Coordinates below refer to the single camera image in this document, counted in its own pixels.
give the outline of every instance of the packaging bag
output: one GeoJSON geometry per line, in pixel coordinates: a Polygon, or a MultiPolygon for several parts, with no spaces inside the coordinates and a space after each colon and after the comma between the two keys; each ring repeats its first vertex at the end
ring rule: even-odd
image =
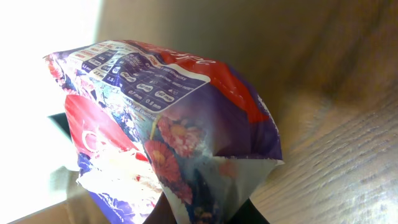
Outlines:
{"type": "Polygon", "coordinates": [[[224,223],[282,159],[260,96],[227,64],[133,40],[46,56],[67,93],[77,180],[111,223],[162,192],[178,223],[224,223]]]}

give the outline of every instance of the pink flower print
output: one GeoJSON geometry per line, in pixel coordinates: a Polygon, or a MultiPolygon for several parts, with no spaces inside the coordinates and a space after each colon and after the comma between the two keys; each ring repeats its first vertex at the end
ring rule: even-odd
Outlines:
{"type": "Polygon", "coordinates": [[[87,91],[83,90],[80,92],[81,96],[84,96],[85,98],[89,99],[89,100],[93,100],[93,96],[91,94],[89,94],[87,91]]]}
{"type": "Polygon", "coordinates": [[[64,88],[63,91],[65,93],[67,93],[68,95],[79,95],[76,90],[71,90],[71,89],[68,89],[68,88],[64,88]]]}
{"type": "Polygon", "coordinates": [[[58,65],[54,65],[53,60],[47,60],[47,66],[50,70],[51,75],[57,80],[63,77],[61,68],[58,65]]]}
{"type": "Polygon", "coordinates": [[[236,177],[236,166],[230,160],[220,164],[218,166],[218,172],[220,175],[230,178],[236,177]]]}
{"type": "Polygon", "coordinates": [[[159,177],[165,177],[169,182],[180,181],[177,160],[164,143],[149,140],[145,142],[144,147],[152,161],[155,173],[159,177]]]}
{"type": "Polygon", "coordinates": [[[61,78],[61,79],[58,79],[58,80],[57,80],[57,83],[58,83],[60,86],[62,86],[63,84],[66,83],[66,81],[65,81],[64,78],[61,78]]]}
{"type": "Polygon", "coordinates": [[[80,82],[80,86],[82,86],[84,89],[86,89],[88,92],[93,91],[94,88],[94,84],[91,81],[87,81],[82,77],[79,77],[79,79],[76,79],[77,82],[80,82]]]}
{"type": "Polygon", "coordinates": [[[174,148],[182,157],[191,157],[197,144],[201,140],[203,131],[198,127],[185,127],[186,121],[174,123],[172,120],[162,117],[157,123],[163,140],[174,148]]]}
{"type": "Polygon", "coordinates": [[[211,223],[211,218],[213,215],[210,212],[205,212],[201,207],[196,207],[194,209],[194,214],[196,218],[196,224],[211,223]]]}
{"type": "Polygon", "coordinates": [[[186,202],[189,205],[192,204],[192,189],[188,186],[188,184],[179,182],[174,188],[177,190],[173,191],[173,193],[175,193],[176,196],[181,199],[182,203],[186,202]]]}

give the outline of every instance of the white wall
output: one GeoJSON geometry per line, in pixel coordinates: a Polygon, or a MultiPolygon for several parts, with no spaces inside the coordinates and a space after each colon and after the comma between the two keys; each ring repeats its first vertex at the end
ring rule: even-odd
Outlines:
{"type": "Polygon", "coordinates": [[[45,118],[63,111],[63,94],[42,57],[93,43],[101,3],[8,1],[0,9],[0,189],[7,209],[0,223],[66,199],[67,172],[52,173],[74,148],[45,118]]]}

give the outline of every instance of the wooden surface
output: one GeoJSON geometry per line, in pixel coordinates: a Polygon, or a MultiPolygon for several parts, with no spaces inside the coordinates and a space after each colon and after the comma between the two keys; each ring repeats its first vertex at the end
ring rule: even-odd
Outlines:
{"type": "Polygon", "coordinates": [[[251,197],[271,223],[398,223],[397,18],[398,1],[112,0],[98,40],[222,60],[255,85],[285,161],[251,197]]]}
{"type": "Polygon", "coordinates": [[[88,192],[76,184],[78,172],[68,172],[67,200],[10,224],[109,224],[88,192]]]}

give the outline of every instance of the red flower graphic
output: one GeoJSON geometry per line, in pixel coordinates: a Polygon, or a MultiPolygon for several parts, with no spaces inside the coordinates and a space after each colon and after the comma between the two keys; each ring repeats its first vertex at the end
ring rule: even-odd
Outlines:
{"type": "Polygon", "coordinates": [[[61,78],[61,79],[58,79],[58,80],[57,80],[57,83],[58,83],[60,86],[62,86],[63,84],[66,83],[66,81],[65,81],[64,78],[61,78]]]}
{"type": "Polygon", "coordinates": [[[80,95],[81,95],[81,96],[84,96],[85,98],[87,98],[87,99],[89,99],[89,100],[93,100],[92,95],[89,94],[89,93],[88,93],[87,91],[85,91],[85,90],[81,90],[81,91],[80,91],[80,95]]]}
{"type": "Polygon", "coordinates": [[[173,191],[173,193],[176,194],[176,196],[181,199],[181,201],[184,203],[186,202],[187,204],[192,204],[192,189],[184,182],[178,183],[177,186],[175,186],[177,189],[176,191],[173,191]]]}
{"type": "Polygon", "coordinates": [[[67,93],[67,94],[78,95],[78,93],[77,93],[76,90],[71,90],[71,89],[68,89],[68,88],[64,88],[63,90],[64,90],[64,92],[67,93]]]}
{"type": "Polygon", "coordinates": [[[53,60],[46,60],[46,61],[51,75],[56,79],[62,78],[63,77],[62,70],[58,66],[54,66],[53,60]]]}
{"type": "Polygon", "coordinates": [[[77,79],[76,79],[76,82],[80,85],[80,86],[82,86],[83,88],[85,88],[88,92],[90,92],[90,91],[93,91],[95,88],[94,88],[94,84],[89,80],[89,81],[86,81],[84,78],[82,78],[82,77],[78,77],[77,79]]]}
{"type": "Polygon", "coordinates": [[[162,117],[157,125],[164,141],[173,147],[178,155],[191,157],[200,142],[203,131],[194,126],[186,128],[185,123],[186,120],[178,124],[169,118],[162,117]]]}
{"type": "Polygon", "coordinates": [[[149,140],[144,144],[152,160],[152,166],[159,177],[166,178],[169,182],[181,179],[177,160],[167,146],[159,141],[149,140]]]}

